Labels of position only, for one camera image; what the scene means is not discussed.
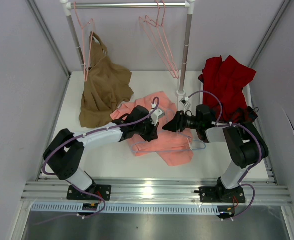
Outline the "pink skirt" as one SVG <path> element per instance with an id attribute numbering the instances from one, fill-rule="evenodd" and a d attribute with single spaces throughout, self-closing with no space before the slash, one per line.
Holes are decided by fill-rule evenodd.
<path id="1" fill-rule="evenodd" d="M 160 99 L 159 108 L 164 111 L 164 116 L 160 118 L 157 129 L 158 139 L 147 142 L 139 135 L 134 135 L 127 140 L 131 152 L 136 157 L 157 153 L 170 167 L 190 163 L 193 158 L 193 152 L 191 150 L 193 137 L 191 131 L 186 129 L 182 133 L 178 133 L 162 129 L 165 124 L 173 119 L 177 111 L 175 103 L 164 92 L 156 92 L 139 98 L 134 102 L 123 103 L 117 110 L 110 114 L 110 117 L 112 120 L 118 119 L 122 115 L 130 113 L 136 106 L 142 106 L 151 110 L 152 100 L 155 97 Z"/>

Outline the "blue wire hanger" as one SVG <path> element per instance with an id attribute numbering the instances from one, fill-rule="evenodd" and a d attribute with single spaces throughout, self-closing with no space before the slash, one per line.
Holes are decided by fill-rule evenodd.
<path id="1" fill-rule="evenodd" d="M 140 136 L 135 135 L 127 140 L 130 151 L 135 155 L 148 153 L 179 153 L 203 150 L 205 143 L 195 139 L 191 131 L 186 129 L 183 132 L 170 132 L 163 130 L 162 127 L 173 119 L 176 111 L 168 108 L 165 116 L 159 121 L 157 129 L 158 139 L 150 142 L 144 141 Z"/>

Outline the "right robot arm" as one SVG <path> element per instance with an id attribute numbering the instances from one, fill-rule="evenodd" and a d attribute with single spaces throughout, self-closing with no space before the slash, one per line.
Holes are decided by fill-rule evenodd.
<path id="1" fill-rule="evenodd" d="M 201 104 L 196 107 L 195 115 L 177 111 L 163 130 L 177 133 L 191 129 L 204 143 L 226 143 L 231 157 L 226 172 L 217 179 L 214 187 L 200 187 L 197 193 L 202 203 L 230 203 L 233 199 L 243 203 L 240 183 L 250 169 L 268 156 L 268 147 L 250 121 L 215 125 L 213 120 L 213 111 Z"/>

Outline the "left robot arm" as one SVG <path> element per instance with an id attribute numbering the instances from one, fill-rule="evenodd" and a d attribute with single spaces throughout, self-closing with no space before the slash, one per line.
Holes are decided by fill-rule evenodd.
<path id="1" fill-rule="evenodd" d="M 103 127 L 76 133 L 65 128 L 58 132 L 43 153 L 44 165 L 49 166 L 59 180 L 71 184 L 82 199 L 90 200 L 95 195 L 96 184 L 79 167 L 85 149 L 119 143 L 135 135 L 147 142 L 156 140 L 159 118 L 163 114 L 155 104 L 150 111 L 138 105 Z"/>

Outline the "pink hanger far left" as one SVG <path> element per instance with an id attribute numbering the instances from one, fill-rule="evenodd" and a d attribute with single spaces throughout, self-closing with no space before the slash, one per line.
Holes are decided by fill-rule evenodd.
<path id="1" fill-rule="evenodd" d="M 80 47 L 80 50 L 82 51 L 84 82 L 87 82 L 89 68 L 91 67 L 90 54 L 95 24 L 92 18 L 87 19 L 86 22 L 81 21 L 81 18 L 79 17 L 77 12 L 78 7 L 76 7 L 76 4 L 76 2 L 73 2 L 75 16 L 77 18 L 77 22 L 81 30 L 82 45 Z"/>

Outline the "white laundry basket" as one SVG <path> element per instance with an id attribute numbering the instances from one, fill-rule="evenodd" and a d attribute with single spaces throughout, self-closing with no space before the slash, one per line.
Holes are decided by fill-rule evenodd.
<path id="1" fill-rule="evenodd" d="M 200 90 L 202 91 L 203 90 L 203 86 L 204 86 L 203 80 L 200 79 L 200 76 L 198 77 L 198 80 L 200 81 Z M 251 91 L 250 91 L 249 84 L 243 88 L 242 92 L 243 92 L 243 95 L 245 97 L 245 101 L 246 101 L 247 106 L 253 107 L 252 99 L 251 99 Z M 199 103 L 200 104 L 203 103 L 203 95 L 204 95 L 204 93 L 201 92 L 200 93 L 200 97 L 199 97 Z"/>

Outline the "tan brown garment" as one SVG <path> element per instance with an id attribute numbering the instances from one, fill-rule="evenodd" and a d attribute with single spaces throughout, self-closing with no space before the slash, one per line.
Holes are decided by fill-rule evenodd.
<path id="1" fill-rule="evenodd" d="M 111 113 L 134 92 L 129 87 L 132 73 L 112 63 L 107 47 L 94 32 L 90 43 L 91 66 L 84 82 L 79 122 L 82 128 L 94 129 L 110 123 Z"/>

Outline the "red garment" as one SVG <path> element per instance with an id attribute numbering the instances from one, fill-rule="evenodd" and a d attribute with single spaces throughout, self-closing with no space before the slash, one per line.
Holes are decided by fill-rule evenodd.
<path id="1" fill-rule="evenodd" d="M 209 106 L 222 123 L 254 122 L 257 114 L 247 106 L 242 90 L 255 75 L 255 70 L 232 56 L 226 60 L 220 56 L 208 59 L 200 75 L 205 91 L 203 104 Z"/>

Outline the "metal clothes rack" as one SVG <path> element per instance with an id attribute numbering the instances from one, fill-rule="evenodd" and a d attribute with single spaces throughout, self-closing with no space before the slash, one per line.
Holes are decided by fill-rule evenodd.
<path id="1" fill-rule="evenodd" d="M 71 17 L 71 10 L 76 9 L 141 9 L 141 8 L 185 8 L 187 9 L 187 20 L 186 20 L 186 28 L 185 28 L 185 37 L 184 37 L 184 46 L 183 46 L 183 55 L 182 55 L 182 65 L 181 65 L 181 73 L 179 75 L 179 82 L 177 87 L 177 97 L 185 97 L 186 93 L 184 90 L 185 84 L 185 75 L 186 75 L 186 66 L 187 66 L 187 57 L 188 57 L 188 49 L 189 49 L 189 40 L 191 33 L 191 23 L 192 16 L 194 12 L 194 0 L 186 0 L 185 2 L 168 2 L 168 3 L 71 3 L 68 0 L 60 0 L 62 8 L 64 10 L 64 14 L 66 16 L 69 30 L 71 32 L 71 36 L 77 50 L 78 58 L 80 60 L 80 66 L 85 67 L 84 63 L 84 55 L 82 53 L 79 40 L 76 34 L 76 30 L 74 27 L 74 23 Z"/>

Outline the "left black mount plate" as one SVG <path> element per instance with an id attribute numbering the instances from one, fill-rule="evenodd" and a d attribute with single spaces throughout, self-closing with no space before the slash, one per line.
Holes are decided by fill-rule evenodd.
<path id="1" fill-rule="evenodd" d="M 90 187 L 85 191 L 87 193 L 94 194 L 94 195 L 97 195 L 97 196 L 103 198 L 104 201 L 110 200 L 110 196 L 111 196 L 111 186 L 110 185 L 98 184 L 95 186 L 95 188 Z M 72 186 L 68 187 L 66 199 L 67 200 L 77 200 L 77 201 L 99 201 L 100 200 L 99 198 L 97 198 L 95 196 L 81 193 L 81 192 L 77 191 Z"/>

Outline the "black mount plate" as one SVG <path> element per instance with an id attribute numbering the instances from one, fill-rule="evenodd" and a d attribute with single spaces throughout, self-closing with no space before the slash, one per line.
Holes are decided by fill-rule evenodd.
<path id="1" fill-rule="evenodd" d="M 110 196 L 111 196 L 111 186 L 110 185 L 98 184 L 95 186 L 95 188 L 90 187 L 85 191 L 87 193 L 94 194 L 94 195 L 97 195 L 97 196 L 103 198 L 104 201 L 110 200 Z M 99 198 L 97 198 L 95 196 L 81 193 L 81 192 L 77 191 L 72 186 L 68 187 L 66 199 L 67 200 L 77 200 L 77 201 L 99 201 L 100 200 Z"/>
<path id="2" fill-rule="evenodd" d="M 225 189 L 221 186 L 202 186 L 194 191 L 198 194 L 202 203 L 236 203 L 246 202 L 244 191 L 241 187 Z"/>

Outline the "right black mount plate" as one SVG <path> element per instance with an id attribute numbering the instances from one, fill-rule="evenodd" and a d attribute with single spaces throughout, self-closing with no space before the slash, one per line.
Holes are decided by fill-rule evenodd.
<path id="1" fill-rule="evenodd" d="M 202 203 L 236 203 L 246 202 L 244 191 L 241 187 L 225 189 L 221 186 L 202 186 L 194 191 L 198 194 Z"/>

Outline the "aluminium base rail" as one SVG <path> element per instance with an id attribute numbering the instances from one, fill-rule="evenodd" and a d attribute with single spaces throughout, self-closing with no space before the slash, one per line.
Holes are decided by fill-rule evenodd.
<path id="1" fill-rule="evenodd" d="M 99 185 L 111 186 L 111 203 L 190 205 L 200 200 L 199 187 L 213 186 L 213 181 L 99 178 Z M 68 184 L 56 178 L 40 178 L 25 184 L 21 200 L 62 202 L 66 200 Z M 243 187 L 246 202 L 254 198 L 255 206 L 291 206 L 288 187 L 274 182 L 250 182 Z"/>

